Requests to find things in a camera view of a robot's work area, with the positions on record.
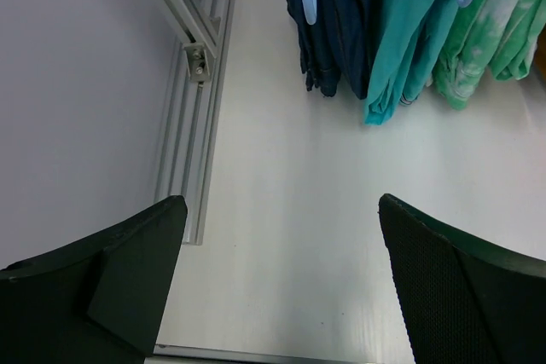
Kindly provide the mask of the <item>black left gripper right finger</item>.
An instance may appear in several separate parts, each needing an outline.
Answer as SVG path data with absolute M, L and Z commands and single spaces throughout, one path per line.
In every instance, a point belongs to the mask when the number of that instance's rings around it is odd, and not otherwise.
M 543 363 L 545 262 L 391 195 L 380 228 L 417 363 Z

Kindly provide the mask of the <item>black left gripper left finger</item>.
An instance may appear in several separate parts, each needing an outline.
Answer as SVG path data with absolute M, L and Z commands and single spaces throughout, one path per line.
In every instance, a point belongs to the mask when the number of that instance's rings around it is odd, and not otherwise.
M 3 363 L 143 363 L 153 355 L 188 208 L 173 195 L 1 271 Z

